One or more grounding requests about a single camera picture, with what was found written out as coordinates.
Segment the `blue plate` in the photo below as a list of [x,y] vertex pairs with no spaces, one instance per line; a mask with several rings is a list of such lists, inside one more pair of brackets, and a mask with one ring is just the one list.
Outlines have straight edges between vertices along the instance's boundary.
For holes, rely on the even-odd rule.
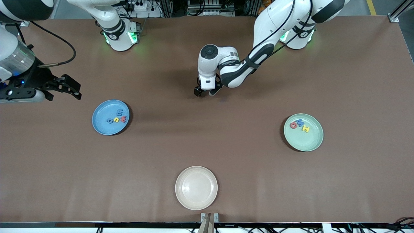
[[[126,116],[127,120],[126,123],[118,122],[108,124],[106,119],[108,118],[116,118],[119,119],[122,116],[116,116],[116,111],[118,109],[124,109],[124,116]],[[118,133],[121,133],[130,121],[130,109],[129,107],[123,102],[118,99],[110,99],[105,102],[102,102],[93,112],[92,115],[92,127],[95,129],[96,132],[105,136],[112,136]]]

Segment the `white equipment box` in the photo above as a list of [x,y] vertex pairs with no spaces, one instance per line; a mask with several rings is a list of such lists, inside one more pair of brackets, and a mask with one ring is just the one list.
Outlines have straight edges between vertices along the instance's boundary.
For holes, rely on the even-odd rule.
[[191,16],[233,16],[234,0],[187,0],[187,15]]

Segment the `white power strip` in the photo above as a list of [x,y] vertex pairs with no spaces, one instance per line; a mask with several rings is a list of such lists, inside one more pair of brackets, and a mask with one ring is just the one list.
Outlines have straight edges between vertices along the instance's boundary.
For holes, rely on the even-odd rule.
[[153,2],[150,0],[125,0],[124,8],[128,12],[147,12],[153,11]]

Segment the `beige plate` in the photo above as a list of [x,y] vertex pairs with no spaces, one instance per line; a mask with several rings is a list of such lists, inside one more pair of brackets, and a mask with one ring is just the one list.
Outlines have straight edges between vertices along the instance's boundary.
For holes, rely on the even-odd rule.
[[183,207],[193,211],[203,210],[216,200],[218,182],[208,168],[191,166],[178,175],[175,193]]

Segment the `mint green plate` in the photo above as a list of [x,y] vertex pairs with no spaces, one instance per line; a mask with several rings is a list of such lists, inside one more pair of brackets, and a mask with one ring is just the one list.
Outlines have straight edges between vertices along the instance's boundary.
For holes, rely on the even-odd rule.
[[[302,131],[302,127],[290,128],[291,122],[300,118],[305,122],[306,126],[310,127],[308,133]],[[288,144],[301,152],[310,152],[317,149],[324,139],[324,131],[320,122],[313,116],[305,113],[297,113],[288,117],[284,123],[283,133]]]

